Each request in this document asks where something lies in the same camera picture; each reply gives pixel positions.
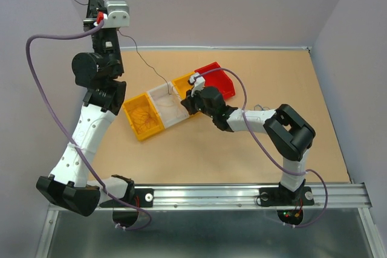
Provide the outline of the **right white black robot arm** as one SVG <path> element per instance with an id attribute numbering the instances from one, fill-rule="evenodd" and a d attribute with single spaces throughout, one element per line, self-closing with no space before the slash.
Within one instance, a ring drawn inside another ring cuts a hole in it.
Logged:
<path id="1" fill-rule="evenodd" d="M 202 113 L 210 117 L 221 131 L 248 131 L 255 140 L 256 133 L 268 135 L 283 157 L 282 164 L 269 158 L 281 169 L 282 176 L 277 187 L 259 191 L 258 205 L 293 205 L 302 199 L 306 159 L 316 132 L 290 105 L 282 104 L 277 109 L 266 111 L 232 107 L 213 86 L 200 91 L 188 90 L 181 104 L 189 115 Z"/>

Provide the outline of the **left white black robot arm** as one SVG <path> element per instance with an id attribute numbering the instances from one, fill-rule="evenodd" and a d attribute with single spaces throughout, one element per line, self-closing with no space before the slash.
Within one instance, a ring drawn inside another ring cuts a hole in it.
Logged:
<path id="1" fill-rule="evenodd" d="M 57 125 L 68 145 L 48 176 L 40 176 L 37 190 L 52 204 L 82 216 L 89 216 L 100 204 L 105 185 L 89 185 L 91 163 L 106 130 L 118 115 L 125 99 L 126 82 L 117 31 L 129 25 L 125 1 L 88 0 L 83 33 L 52 36 L 36 34 L 27 39 L 26 57 L 35 39 L 75 40 L 91 36 L 93 51 L 77 53 L 71 62 L 75 83 L 86 88 L 79 121 L 72 134 Z"/>

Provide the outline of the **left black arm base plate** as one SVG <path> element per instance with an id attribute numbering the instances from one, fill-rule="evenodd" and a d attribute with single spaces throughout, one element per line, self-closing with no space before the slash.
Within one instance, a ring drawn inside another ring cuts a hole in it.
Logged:
<path id="1" fill-rule="evenodd" d="M 131 187 L 119 200 L 136 207 L 151 208 L 153 207 L 154 189 L 149 187 L 143 189 Z M 100 203 L 99 206 L 102 208 L 124 207 L 121 202 L 110 197 L 108 197 L 107 201 Z"/>

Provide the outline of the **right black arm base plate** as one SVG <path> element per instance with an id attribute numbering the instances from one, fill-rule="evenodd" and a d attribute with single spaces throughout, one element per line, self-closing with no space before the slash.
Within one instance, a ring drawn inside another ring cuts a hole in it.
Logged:
<path id="1" fill-rule="evenodd" d="M 295 205 L 314 205 L 311 187 L 303 187 L 295 192 L 280 187 L 259 189 L 256 203 L 262 207 L 291 207 Z"/>

